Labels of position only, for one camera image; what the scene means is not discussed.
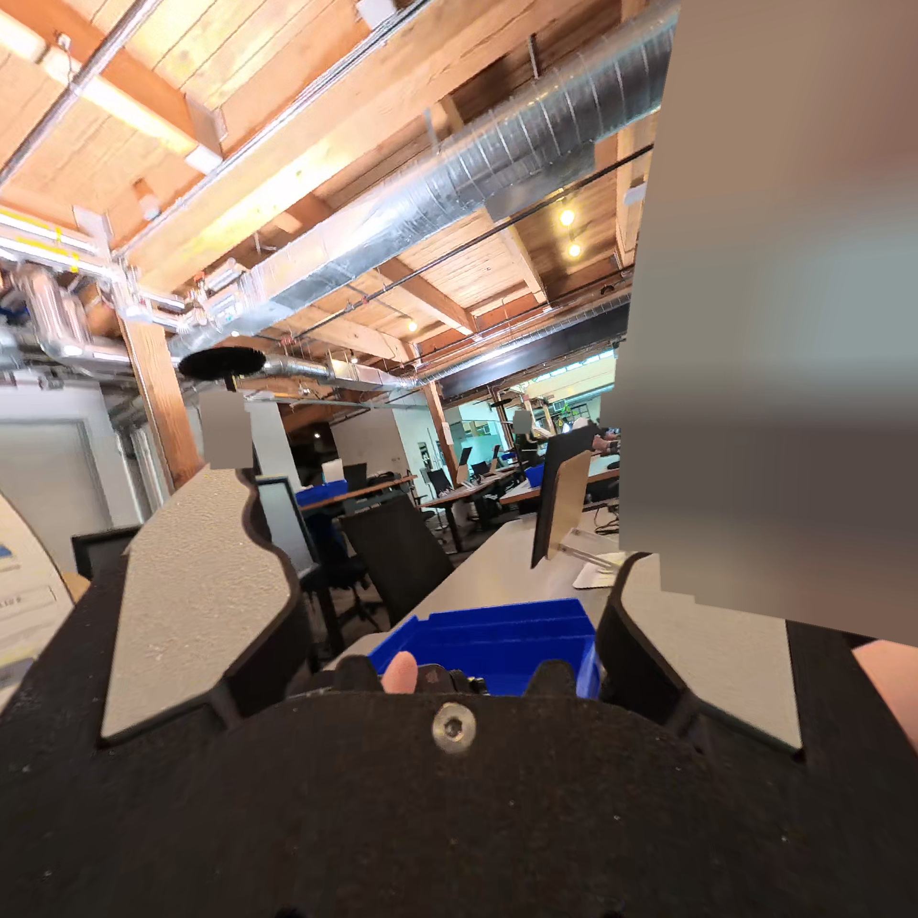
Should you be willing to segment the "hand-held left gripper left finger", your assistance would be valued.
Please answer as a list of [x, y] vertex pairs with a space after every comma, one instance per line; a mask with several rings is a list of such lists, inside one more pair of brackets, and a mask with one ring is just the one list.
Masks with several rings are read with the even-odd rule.
[[257, 486], [205, 465], [129, 547], [101, 736], [120, 742], [202, 706], [233, 727], [282, 702], [312, 650]]

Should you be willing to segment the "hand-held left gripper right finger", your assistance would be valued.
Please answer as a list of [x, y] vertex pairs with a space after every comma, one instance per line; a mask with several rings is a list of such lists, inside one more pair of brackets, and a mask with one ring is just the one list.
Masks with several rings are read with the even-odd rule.
[[705, 715], [802, 749], [785, 621], [664, 590], [657, 555], [602, 555], [600, 572], [614, 577], [597, 626], [603, 700], [682, 735]]

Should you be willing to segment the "blue plastic storage bin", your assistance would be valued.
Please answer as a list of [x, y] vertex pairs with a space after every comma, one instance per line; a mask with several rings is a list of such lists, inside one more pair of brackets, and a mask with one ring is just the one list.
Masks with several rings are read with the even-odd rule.
[[568, 663], [577, 695], [596, 699], [601, 669], [595, 627], [578, 599], [539, 601], [409, 617], [368, 657], [382, 675], [394, 656], [411, 653], [485, 680], [492, 695], [520, 696], [542, 662]]

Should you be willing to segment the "black computer monitor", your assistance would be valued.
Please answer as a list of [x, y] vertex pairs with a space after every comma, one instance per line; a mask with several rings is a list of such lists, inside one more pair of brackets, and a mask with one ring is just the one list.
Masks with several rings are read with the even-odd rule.
[[115, 567], [142, 525], [115, 527], [71, 537], [77, 573], [87, 580]]
[[316, 549], [286, 476], [257, 476], [262, 509], [271, 540], [288, 557], [300, 581], [319, 570]]

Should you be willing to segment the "white printed poster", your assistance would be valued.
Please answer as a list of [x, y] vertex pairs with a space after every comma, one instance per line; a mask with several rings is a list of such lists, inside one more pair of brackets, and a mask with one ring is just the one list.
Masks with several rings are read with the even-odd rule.
[[1, 706], [19, 688], [74, 607], [52, 557], [1, 497]]

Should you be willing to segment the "black office chair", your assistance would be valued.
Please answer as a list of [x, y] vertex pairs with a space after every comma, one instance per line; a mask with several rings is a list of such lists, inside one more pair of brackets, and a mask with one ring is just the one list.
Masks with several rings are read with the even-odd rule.
[[363, 561], [390, 629], [453, 574], [453, 563], [409, 497], [344, 516], [340, 527]]

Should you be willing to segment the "silver insulated pipes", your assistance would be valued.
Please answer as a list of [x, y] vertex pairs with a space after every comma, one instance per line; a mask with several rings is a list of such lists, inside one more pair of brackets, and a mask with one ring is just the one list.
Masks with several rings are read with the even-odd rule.
[[46, 358], [87, 376], [132, 373], [126, 346], [91, 333], [84, 306], [58, 281], [59, 274], [96, 282], [120, 316], [177, 337], [205, 323], [199, 307], [138, 285], [131, 269], [113, 258], [106, 218], [83, 208], [75, 208], [75, 218], [78, 228], [69, 229], [5, 204], [1, 208], [2, 258], [13, 263], [13, 286], [25, 298], [35, 348]]

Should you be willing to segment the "wooden support post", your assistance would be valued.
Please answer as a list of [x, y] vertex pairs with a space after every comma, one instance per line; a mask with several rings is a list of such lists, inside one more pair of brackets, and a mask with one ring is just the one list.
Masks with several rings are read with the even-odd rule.
[[204, 465], [161, 326], [119, 316], [120, 331], [170, 494]]

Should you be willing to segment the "silver ventilation duct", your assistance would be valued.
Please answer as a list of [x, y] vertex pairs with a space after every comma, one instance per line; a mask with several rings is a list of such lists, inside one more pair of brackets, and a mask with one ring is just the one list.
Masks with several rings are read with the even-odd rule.
[[252, 336], [487, 208], [535, 202], [548, 178], [660, 108], [681, 4], [655, 2], [426, 156], [334, 212], [216, 296], [174, 358]]

